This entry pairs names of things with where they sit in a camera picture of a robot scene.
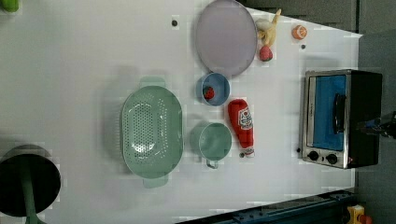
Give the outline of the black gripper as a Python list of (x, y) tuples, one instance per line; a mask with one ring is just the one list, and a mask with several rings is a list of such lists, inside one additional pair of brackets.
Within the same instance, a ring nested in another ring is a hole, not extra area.
[(362, 133), (381, 133), (386, 137), (396, 138), (396, 112), (390, 112), (381, 119), (371, 119), (357, 124), (357, 129)]

